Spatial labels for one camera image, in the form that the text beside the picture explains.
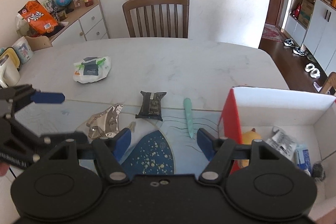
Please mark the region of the gold foil snack bag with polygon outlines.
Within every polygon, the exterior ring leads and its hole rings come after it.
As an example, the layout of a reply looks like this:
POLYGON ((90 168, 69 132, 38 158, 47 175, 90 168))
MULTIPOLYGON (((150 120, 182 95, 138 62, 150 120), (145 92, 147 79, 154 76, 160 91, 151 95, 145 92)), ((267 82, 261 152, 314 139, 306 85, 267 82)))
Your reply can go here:
POLYGON ((80 114, 81 120, 76 131, 83 132, 89 142, 100 137, 116 137, 124 128, 130 129, 131 141, 134 141, 135 114, 125 105, 84 103, 80 106, 80 114))

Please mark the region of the yellow capybara toy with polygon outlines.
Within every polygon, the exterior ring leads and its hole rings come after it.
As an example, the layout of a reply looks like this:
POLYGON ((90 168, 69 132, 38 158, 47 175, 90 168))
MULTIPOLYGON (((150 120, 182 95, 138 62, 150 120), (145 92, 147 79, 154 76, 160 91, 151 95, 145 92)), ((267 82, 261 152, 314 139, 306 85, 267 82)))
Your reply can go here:
MULTIPOLYGON (((255 128, 252 128, 250 131, 247 131, 241 135, 242 144, 252 144, 252 142, 257 139, 261 140, 262 137, 259 133, 256 132, 255 128)), ((245 168, 249 165, 249 160, 239 160, 238 166, 240 169, 245 168)))

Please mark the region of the mint green pen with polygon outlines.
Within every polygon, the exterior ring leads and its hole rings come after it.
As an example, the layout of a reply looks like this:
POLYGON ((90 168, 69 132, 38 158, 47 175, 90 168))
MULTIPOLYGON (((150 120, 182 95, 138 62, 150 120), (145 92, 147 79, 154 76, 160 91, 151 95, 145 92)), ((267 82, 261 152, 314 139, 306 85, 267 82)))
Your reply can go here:
POLYGON ((188 130, 190 138, 193 139, 194 138, 194 124, 193 124, 192 103, 191 103, 190 98, 184 99, 183 106, 185 110, 187 130, 188 130))

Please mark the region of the white green plastic bag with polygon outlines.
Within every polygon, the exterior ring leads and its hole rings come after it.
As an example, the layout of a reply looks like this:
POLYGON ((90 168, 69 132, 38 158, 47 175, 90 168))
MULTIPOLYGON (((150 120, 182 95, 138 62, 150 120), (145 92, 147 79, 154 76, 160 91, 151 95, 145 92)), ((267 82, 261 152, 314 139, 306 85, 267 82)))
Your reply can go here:
POLYGON ((111 59, 104 57, 86 57, 74 63, 73 80, 81 84, 95 83, 105 79, 111 70, 111 59))

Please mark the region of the black snack packet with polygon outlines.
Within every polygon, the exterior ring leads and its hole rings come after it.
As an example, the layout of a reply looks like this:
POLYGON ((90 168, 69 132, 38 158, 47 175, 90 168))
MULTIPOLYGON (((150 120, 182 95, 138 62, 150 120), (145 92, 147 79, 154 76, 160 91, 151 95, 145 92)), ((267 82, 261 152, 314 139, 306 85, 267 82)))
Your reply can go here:
POLYGON ((139 113, 135 116, 136 119, 155 119, 163 121, 161 100, 167 92, 144 92, 141 91, 143 96, 142 105, 139 113))

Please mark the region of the white printed foil pouch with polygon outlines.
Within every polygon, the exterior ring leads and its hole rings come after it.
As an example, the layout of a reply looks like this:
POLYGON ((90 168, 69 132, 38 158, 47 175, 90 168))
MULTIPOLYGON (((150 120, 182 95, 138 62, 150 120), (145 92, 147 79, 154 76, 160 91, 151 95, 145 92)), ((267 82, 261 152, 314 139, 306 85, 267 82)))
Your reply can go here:
POLYGON ((298 143, 282 128, 273 126, 272 136, 269 137, 265 142, 288 160, 293 161, 294 152, 298 143))

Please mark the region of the blue tissue pack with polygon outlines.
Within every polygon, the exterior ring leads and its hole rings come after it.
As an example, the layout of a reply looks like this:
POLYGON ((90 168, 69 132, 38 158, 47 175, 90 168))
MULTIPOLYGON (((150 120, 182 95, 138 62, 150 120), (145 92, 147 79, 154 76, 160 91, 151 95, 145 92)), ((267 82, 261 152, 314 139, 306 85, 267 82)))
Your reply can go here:
POLYGON ((294 152, 294 160, 300 170, 311 175, 311 162, 309 156, 309 150, 306 145, 298 144, 294 152))

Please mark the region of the clear bag dark contents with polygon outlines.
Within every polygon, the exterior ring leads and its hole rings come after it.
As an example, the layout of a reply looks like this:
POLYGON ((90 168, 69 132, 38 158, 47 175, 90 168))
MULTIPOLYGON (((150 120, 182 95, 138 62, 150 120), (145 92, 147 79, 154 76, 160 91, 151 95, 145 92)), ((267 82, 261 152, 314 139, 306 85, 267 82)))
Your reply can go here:
POLYGON ((323 161, 318 161, 313 164, 311 176, 316 181, 324 181, 326 178, 325 168, 323 166, 323 161))

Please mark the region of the white yellow kettle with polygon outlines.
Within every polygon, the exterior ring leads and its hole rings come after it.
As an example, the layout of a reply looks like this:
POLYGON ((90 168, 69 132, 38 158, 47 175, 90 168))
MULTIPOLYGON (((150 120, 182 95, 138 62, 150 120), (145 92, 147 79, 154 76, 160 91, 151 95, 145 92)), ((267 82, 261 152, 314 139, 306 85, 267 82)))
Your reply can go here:
POLYGON ((15 86, 20 80, 21 61, 12 47, 1 54, 1 88, 15 86))

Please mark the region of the orange snack bag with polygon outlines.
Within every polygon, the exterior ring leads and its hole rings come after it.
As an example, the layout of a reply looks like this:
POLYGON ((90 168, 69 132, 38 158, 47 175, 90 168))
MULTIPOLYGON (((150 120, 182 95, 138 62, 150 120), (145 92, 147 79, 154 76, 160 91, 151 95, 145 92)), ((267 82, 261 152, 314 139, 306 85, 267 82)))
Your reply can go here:
POLYGON ((37 0, 28 1, 18 14, 40 35, 51 34, 59 26, 56 19, 37 0))

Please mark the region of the white slipper left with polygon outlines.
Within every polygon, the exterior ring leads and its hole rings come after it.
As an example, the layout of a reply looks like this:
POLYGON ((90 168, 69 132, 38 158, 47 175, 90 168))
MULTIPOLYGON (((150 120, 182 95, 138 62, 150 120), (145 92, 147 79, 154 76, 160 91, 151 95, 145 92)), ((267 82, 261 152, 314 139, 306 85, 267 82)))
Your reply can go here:
POLYGON ((307 73, 310 73, 310 72, 313 71, 314 69, 315 69, 315 65, 312 64, 312 63, 309 63, 309 64, 307 64, 307 65, 305 66, 305 71, 306 71, 307 73))

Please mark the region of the red patterned door rug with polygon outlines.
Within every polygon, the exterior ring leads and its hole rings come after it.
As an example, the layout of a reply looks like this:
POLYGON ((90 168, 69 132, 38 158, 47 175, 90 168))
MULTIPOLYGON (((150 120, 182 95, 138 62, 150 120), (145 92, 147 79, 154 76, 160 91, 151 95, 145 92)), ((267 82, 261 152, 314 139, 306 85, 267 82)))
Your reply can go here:
POLYGON ((262 39, 272 40, 275 42, 283 42, 286 37, 283 35, 280 30, 271 24, 265 24, 264 30, 262 32, 262 39))

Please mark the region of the dark sneaker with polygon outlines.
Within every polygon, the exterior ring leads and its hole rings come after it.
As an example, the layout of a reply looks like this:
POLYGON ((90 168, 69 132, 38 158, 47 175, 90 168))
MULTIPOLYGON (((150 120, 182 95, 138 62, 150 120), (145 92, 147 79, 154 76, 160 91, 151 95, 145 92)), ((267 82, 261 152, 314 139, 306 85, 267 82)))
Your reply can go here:
POLYGON ((292 49, 292 52, 295 54, 295 55, 298 55, 298 56, 306 56, 306 53, 304 50, 302 50, 300 47, 294 47, 292 49))
POLYGON ((291 48, 295 48, 295 43, 293 41, 292 38, 290 39, 285 39, 284 42, 283 42, 284 46, 286 47, 291 47, 291 48))

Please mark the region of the wooden chair at right side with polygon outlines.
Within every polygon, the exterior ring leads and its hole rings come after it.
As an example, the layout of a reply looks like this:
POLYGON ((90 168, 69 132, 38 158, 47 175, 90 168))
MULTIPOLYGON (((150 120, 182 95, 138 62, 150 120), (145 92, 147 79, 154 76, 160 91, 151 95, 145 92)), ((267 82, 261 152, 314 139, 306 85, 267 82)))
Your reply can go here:
POLYGON ((322 88, 319 91, 319 93, 327 94, 327 92, 329 92, 331 89, 336 90, 336 73, 335 72, 331 72, 329 74, 326 81, 322 85, 322 88))

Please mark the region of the cardboard box in shelf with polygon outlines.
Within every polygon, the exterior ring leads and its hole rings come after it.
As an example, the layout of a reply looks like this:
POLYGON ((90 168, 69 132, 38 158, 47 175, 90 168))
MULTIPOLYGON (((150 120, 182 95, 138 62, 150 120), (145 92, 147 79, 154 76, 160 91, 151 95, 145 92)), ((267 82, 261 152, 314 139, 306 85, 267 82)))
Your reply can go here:
POLYGON ((314 4, 307 1, 302 0, 301 10, 299 12, 298 21, 303 24, 306 28, 309 25, 311 15, 313 13, 314 4))

